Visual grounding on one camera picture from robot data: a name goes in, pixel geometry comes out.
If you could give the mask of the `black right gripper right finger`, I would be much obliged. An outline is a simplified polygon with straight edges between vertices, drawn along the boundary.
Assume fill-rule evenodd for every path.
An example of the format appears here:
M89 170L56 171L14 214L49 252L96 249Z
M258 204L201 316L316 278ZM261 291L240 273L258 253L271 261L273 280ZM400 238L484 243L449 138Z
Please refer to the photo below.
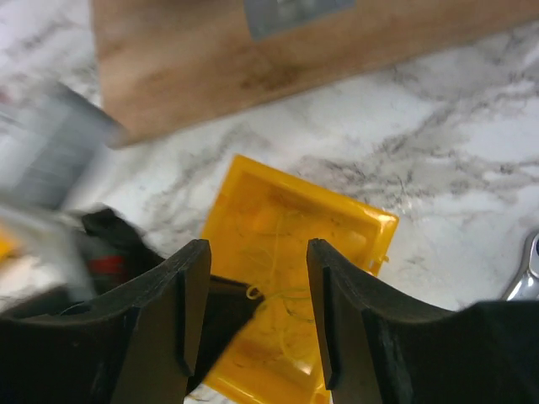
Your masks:
M432 306L322 239L307 270L325 385L337 403L535 403L538 304Z

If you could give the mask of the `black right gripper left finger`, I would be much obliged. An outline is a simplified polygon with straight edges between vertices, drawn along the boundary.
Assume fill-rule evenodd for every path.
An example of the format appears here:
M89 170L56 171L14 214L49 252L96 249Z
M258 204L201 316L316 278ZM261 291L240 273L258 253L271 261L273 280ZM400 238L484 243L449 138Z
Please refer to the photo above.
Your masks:
M194 240L56 315L1 319L4 403L180 403L195 372L211 249Z

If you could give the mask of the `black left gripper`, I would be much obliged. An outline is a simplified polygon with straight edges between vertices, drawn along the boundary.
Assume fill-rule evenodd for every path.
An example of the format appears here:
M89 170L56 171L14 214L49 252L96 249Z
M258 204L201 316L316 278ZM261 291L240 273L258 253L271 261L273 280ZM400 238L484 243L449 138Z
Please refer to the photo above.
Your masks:
M164 261L142 239L140 232L111 208L81 216L79 250L94 288L102 295L137 278ZM248 296L249 285L212 275L200 346L189 391L194 391L226 352L236 335L264 302L262 294Z

